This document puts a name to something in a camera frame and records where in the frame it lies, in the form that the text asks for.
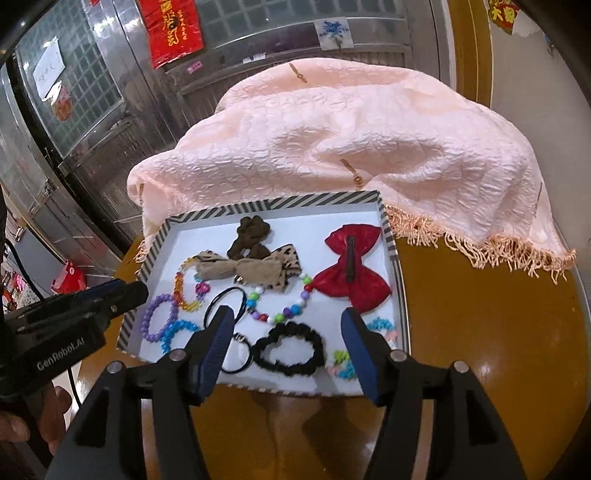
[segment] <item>purple bead bracelet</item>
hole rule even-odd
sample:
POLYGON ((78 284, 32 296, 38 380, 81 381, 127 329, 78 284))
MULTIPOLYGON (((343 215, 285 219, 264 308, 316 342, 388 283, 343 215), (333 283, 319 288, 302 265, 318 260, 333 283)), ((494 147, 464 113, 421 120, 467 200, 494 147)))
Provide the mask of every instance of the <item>purple bead bracelet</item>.
POLYGON ((148 308, 145 309, 141 324, 142 337, 144 337, 144 339, 148 342, 159 342, 160 340, 162 340, 164 332, 166 332, 168 327, 170 327, 177 319, 178 302, 174 299, 172 295, 158 295, 154 300, 150 302, 148 308), (166 324, 160 329, 160 331, 158 331, 158 333, 150 333, 150 320, 152 319, 152 315, 154 314, 154 311, 165 301, 169 301, 172 303, 172 305, 170 306, 170 314, 168 315, 168 320, 166 321, 166 324))

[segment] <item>black scrunchie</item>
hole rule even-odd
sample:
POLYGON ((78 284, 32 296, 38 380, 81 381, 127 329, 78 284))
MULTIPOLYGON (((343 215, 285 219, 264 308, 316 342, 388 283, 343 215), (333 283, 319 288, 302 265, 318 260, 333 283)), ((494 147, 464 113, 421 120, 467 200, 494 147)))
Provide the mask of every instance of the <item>black scrunchie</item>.
POLYGON ((269 372, 279 372, 286 377, 293 377, 294 375, 312 375, 318 367, 324 365, 324 345, 322 344, 322 337, 315 331, 308 327, 305 323, 285 322, 278 323, 269 335, 264 338, 259 338, 252 347, 253 361, 262 369, 269 370, 269 372), (274 364, 268 362, 262 357, 263 351, 273 343, 277 343, 281 337, 298 337, 306 342, 312 344, 314 355, 305 364, 286 365, 279 360, 274 364))

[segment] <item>white sticker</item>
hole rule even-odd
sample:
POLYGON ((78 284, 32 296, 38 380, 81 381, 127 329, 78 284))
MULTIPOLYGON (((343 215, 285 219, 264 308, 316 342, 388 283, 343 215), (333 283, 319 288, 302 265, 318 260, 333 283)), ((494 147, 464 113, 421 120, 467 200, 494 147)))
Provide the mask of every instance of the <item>white sticker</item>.
POLYGON ((66 66, 60 54, 60 46, 57 40, 54 40, 43 52, 41 60, 39 60, 33 71, 39 97, 45 98, 47 96, 52 85, 65 68, 66 66))
POLYGON ((321 18, 314 20, 316 35, 322 50, 353 48, 353 38, 346 17, 321 18))
POLYGON ((266 52, 257 53, 256 55, 253 55, 252 57, 246 57, 245 59, 242 59, 242 63, 250 63, 252 61, 257 61, 257 60, 265 60, 265 58, 267 58, 266 52))
POLYGON ((194 73, 194 72, 198 71, 201 67, 203 67, 203 63, 201 63, 201 61, 198 60, 195 63, 193 63, 192 65, 189 65, 189 67, 187 67, 187 71, 189 73, 194 73))

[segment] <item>wall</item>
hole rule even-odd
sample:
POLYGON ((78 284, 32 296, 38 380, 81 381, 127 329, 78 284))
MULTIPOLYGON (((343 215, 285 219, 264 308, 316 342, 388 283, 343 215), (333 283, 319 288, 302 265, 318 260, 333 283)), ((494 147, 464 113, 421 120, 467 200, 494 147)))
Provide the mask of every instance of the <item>wall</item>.
POLYGON ((491 108, 529 139, 544 176, 552 213, 591 293, 591 108, 541 31, 520 37, 491 24, 491 108))

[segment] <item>white tray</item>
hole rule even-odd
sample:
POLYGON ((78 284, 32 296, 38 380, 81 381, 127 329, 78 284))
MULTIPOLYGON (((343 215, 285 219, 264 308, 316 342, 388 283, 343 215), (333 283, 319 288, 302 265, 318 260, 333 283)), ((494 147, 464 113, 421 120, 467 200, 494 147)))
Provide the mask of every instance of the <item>white tray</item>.
MULTIPOLYGON (((324 243, 331 232, 347 223, 368 223, 382 227, 381 238, 363 257, 363 264, 387 281, 392 288, 392 295, 362 317, 366 323, 378 316, 390 320, 398 332, 397 347, 410 353, 407 309, 398 253, 378 192, 309 194, 214 207, 171 217, 161 227, 139 273, 139 279, 146 283, 150 291, 148 303, 157 295, 173 292, 174 275, 188 257, 203 250, 213 250, 225 257, 236 238, 240 218, 254 214, 260 215, 271 225, 271 233, 262 243, 271 251, 285 244, 294 244, 302 270, 311 277, 337 261, 338 256, 324 243)), ((194 270, 189 269, 185 275, 183 291, 187 301, 194 296, 193 274, 194 270)), ((217 293, 234 285, 231 278, 209 283, 212 290, 205 298, 206 305, 217 293)), ((292 278, 285 293, 266 291, 258 308, 261 312, 278 313, 294 303, 302 288, 301 280, 292 278)), ((244 286, 244 289, 250 293, 254 288, 244 286)), ((241 293, 233 292, 219 304, 227 304, 237 313, 241 300, 241 293)), ((146 342, 140 332, 142 313, 146 305, 125 315, 117 346, 133 356, 155 362, 162 356, 161 345, 146 342)), ((179 318, 191 320, 202 327, 206 305, 193 313, 181 310, 179 318)), ((340 315, 348 306, 350 304, 346 298, 334 299, 314 291, 304 313, 294 318, 294 321, 308 324, 322 336, 327 360, 332 358, 333 351, 345 349, 340 334, 340 315)), ((169 310, 170 303, 165 303, 155 311, 150 332, 157 332, 165 324, 169 310)), ((254 344, 257 339, 266 336, 271 328, 272 325, 257 322, 246 314, 236 324, 235 331, 243 333, 254 344)), ((172 342, 172 348, 184 347, 190 335, 187 331, 179 332, 172 342)), ((267 355, 272 361, 280 359, 286 364, 292 364, 306 361, 311 352, 311 347, 306 342, 289 338, 284 339, 278 348, 269 349, 267 355)), ((235 369, 243 363, 243 359, 246 359, 246 348, 232 342, 225 367, 235 369)), ((311 377, 295 375, 289 378, 265 371, 253 363, 236 375, 220 373, 218 383, 291 395, 362 395, 357 380, 335 378, 324 368, 319 368, 311 377)))

